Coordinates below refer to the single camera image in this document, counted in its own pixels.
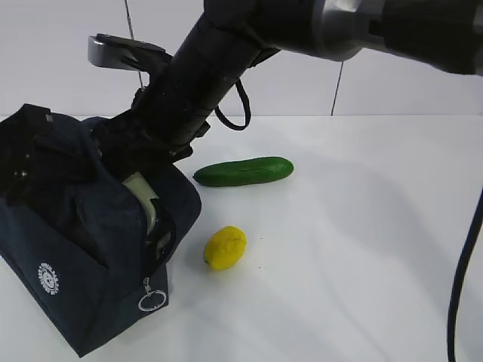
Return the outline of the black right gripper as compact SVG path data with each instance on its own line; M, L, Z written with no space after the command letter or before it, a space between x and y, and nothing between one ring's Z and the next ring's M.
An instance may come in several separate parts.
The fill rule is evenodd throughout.
M149 73L150 83L132 110L146 130L130 115L90 120L91 139L103 166L114 177L169 164L168 153L189 148L226 94L222 60L148 57L139 64Z

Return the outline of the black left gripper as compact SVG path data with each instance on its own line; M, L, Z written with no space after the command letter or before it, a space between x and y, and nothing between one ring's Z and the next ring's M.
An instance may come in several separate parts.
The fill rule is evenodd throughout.
M91 181L83 136L78 119L50 109L18 109L1 121L1 198L17 206L50 186Z

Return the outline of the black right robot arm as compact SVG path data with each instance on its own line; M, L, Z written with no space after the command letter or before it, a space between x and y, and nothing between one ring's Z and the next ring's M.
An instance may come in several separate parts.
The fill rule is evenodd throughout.
M104 167L118 178L192 154L242 75L281 51L345 62L364 49L456 75L482 73L480 1L206 1L175 54L99 33L88 60L145 72L131 107L92 132Z

